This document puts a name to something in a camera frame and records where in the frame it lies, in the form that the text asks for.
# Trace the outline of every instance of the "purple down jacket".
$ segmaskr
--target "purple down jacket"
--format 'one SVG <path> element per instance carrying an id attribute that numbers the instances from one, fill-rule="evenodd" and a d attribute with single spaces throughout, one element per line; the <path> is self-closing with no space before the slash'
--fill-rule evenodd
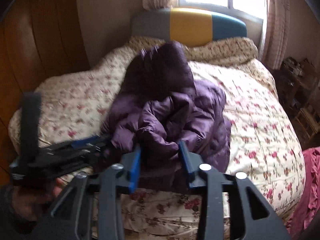
<path id="1" fill-rule="evenodd" d="M 118 162 L 139 143 L 140 186 L 181 191 L 177 143 L 183 140 L 189 151 L 225 172 L 231 127 L 222 115 L 225 103 L 217 85 L 194 81 L 180 43 L 142 50 L 128 66 L 103 123 L 102 133 L 112 138 L 105 157 Z"/>

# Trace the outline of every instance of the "metal bolt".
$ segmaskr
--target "metal bolt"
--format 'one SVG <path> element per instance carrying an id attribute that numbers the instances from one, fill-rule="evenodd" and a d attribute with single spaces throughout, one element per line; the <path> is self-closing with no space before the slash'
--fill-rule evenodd
<path id="1" fill-rule="evenodd" d="M 209 170 L 211 170 L 211 165 L 208 163 L 202 163 L 199 165 L 199 169 L 201 169 L 203 171 L 209 171 Z"/>
<path id="2" fill-rule="evenodd" d="M 238 179 L 245 179 L 245 178 L 247 178 L 247 174 L 245 173 L 245 172 L 237 172 L 236 173 L 236 177 L 238 178 Z"/>
<path id="3" fill-rule="evenodd" d="M 113 164 L 111 167 L 112 167 L 114 170 L 122 170 L 122 169 L 124 168 L 123 165 L 120 164 L 120 163 Z"/>
<path id="4" fill-rule="evenodd" d="M 77 175 L 76 175 L 76 177 L 78 178 L 78 179 L 84 179 L 84 178 L 86 178 L 88 176 L 88 174 L 85 172 L 85 171 L 81 171 L 81 172 L 79 172 Z"/>

